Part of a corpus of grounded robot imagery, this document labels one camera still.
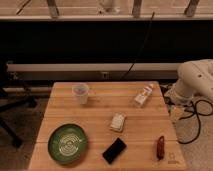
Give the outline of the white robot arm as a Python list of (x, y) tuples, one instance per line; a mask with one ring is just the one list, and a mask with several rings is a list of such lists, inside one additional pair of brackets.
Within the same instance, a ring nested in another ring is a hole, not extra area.
[(178, 80), (171, 89), (171, 101), (186, 105), (199, 93), (213, 101), (213, 59), (188, 61), (178, 68)]

